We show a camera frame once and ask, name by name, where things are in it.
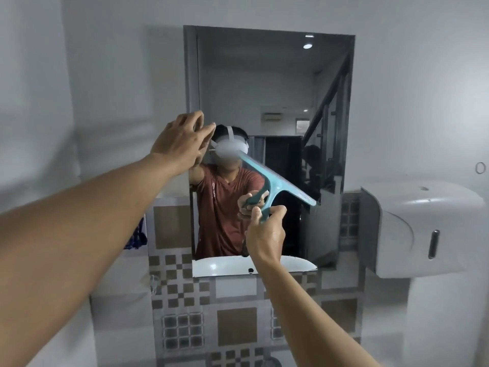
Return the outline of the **person's left hand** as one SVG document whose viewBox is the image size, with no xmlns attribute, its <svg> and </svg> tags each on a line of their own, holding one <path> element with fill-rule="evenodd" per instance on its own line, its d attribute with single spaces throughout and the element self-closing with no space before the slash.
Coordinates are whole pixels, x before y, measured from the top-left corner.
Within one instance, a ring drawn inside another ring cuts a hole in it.
<svg viewBox="0 0 489 367">
<path fill-rule="evenodd" d="M 154 142 L 150 154 L 162 164 L 168 177 L 178 176 L 195 163 L 202 143 L 210 144 L 216 124 L 204 124 L 204 114 L 198 110 L 177 116 L 168 123 Z"/>
</svg>

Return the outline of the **person's right hand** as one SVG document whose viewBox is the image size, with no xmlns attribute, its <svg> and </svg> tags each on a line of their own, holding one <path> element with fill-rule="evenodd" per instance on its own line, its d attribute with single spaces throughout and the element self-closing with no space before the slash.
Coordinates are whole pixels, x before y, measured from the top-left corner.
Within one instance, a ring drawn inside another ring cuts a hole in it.
<svg viewBox="0 0 489 367">
<path fill-rule="evenodd" d="M 246 246 L 253 264 L 260 269 L 265 264 L 280 264 L 284 238 L 283 218 L 287 209 L 283 205 L 272 206 L 270 216 L 261 228 L 247 230 Z"/>
</svg>

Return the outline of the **teal window squeegee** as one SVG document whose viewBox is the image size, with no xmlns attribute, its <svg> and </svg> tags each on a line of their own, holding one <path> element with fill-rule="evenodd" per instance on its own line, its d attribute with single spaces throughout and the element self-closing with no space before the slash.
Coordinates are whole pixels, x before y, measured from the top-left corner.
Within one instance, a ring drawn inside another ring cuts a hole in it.
<svg viewBox="0 0 489 367">
<path fill-rule="evenodd" d="M 316 200 L 302 191 L 299 187 L 291 184 L 288 180 L 272 171 L 270 168 L 262 165 L 260 162 L 252 159 L 242 151 L 238 151 L 240 159 L 250 166 L 253 170 L 258 172 L 264 179 L 264 185 L 260 191 L 255 195 L 249 197 L 244 203 L 243 208 L 247 208 L 249 205 L 258 205 L 263 195 L 268 192 L 266 198 L 264 198 L 264 204 L 261 207 L 261 222 L 265 222 L 270 215 L 270 208 L 276 196 L 281 192 L 288 192 L 290 195 L 296 197 L 303 203 L 309 206 L 315 206 Z"/>
</svg>

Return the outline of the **person's left forearm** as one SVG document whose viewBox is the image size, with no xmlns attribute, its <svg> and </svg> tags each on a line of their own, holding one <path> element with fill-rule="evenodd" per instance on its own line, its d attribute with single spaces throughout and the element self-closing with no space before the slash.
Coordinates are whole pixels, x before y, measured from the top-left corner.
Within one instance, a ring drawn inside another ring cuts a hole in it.
<svg viewBox="0 0 489 367">
<path fill-rule="evenodd" d="M 0 367 L 25 367 L 77 312 L 194 156 L 150 154 L 0 215 Z"/>
</svg>

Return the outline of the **person's right forearm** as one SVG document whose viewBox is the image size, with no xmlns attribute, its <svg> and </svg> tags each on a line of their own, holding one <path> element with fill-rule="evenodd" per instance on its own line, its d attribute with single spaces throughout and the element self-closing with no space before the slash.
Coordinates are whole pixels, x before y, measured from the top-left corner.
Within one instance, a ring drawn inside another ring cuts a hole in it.
<svg viewBox="0 0 489 367">
<path fill-rule="evenodd" d="M 297 367 L 383 367 L 272 257 L 252 257 Z"/>
</svg>

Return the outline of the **blue cloth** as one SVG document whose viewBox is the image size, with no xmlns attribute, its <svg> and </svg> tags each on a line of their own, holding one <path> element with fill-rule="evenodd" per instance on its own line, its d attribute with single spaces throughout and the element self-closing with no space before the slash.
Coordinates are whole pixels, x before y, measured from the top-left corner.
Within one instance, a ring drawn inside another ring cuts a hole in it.
<svg viewBox="0 0 489 367">
<path fill-rule="evenodd" d="M 148 245 L 148 237 L 146 232 L 146 218 L 143 216 L 138 226 L 133 231 L 130 239 L 127 241 L 124 250 L 138 250 L 144 246 Z"/>
</svg>

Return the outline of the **white paper towel dispenser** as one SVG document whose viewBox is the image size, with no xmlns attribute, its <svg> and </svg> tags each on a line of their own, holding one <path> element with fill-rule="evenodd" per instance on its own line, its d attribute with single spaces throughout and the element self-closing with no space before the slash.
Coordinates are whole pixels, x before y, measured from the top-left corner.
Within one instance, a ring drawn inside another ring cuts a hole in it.
<svg viewBox="0 0 489 367">
<path fill-rule="evenodd" d="M 436 180 L 378 182 L 359 193 L 358 259 L 380 278 L 471 269 L 489 208 L 476 192 Z"/>
</svg>

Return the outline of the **rectangular wall mirror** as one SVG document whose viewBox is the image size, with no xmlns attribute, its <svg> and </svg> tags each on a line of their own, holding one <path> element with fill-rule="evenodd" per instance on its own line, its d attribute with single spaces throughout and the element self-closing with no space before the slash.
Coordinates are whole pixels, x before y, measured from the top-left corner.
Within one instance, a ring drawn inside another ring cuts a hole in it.
<svg viewBox="0 0 489 367">
<path fill-rule="evenodd" d="M 184 26 L 187 108 L 241 128 L 248 156 L 296 185 L 274 198 L 285 259 L 336 268 L 347 236 L 343 202 L 356 37 L 345 34 Z"/>
</svg>

